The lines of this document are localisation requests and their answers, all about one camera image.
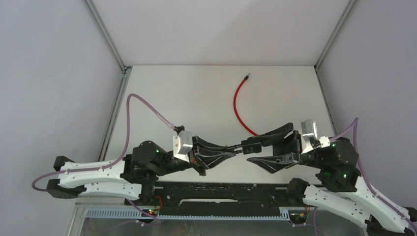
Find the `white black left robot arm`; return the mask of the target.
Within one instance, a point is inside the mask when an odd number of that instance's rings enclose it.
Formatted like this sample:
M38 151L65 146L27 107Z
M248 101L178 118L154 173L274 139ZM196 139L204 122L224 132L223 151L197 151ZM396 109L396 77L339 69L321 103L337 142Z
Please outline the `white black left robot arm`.
M120 160L76 163L58 156L54 168L58 177L50 179L46 191L58 199L80 196L114 196L149 205L155 200L159 177L194 169L205 176L241 151L238 146L219 146L198 136L174 136L173 150L166 151L153 141L144 141Z

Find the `black padlock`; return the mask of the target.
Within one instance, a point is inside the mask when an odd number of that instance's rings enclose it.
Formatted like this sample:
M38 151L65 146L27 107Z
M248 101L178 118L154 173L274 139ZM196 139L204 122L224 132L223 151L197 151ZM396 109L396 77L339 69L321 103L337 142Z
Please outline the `black padlock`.
M244 140L238 145L227 147L225 151L233 152L235 154L242 153L243 155L259 153L262 151L262 144L257 141Z

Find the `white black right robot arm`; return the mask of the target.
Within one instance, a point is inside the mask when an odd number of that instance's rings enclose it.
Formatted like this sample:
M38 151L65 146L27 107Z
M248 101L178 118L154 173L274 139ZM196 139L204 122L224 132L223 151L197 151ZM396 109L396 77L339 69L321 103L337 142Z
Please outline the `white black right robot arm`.
M295 165L316 168L320 189L293 178L286 190L288 203L315 206L341 216L370 236L414 236L417 211L384 197L358 167L359 154L347 138L319 136L313 120L301 130L288 123L268 133L242 141L248 161L274 174Z

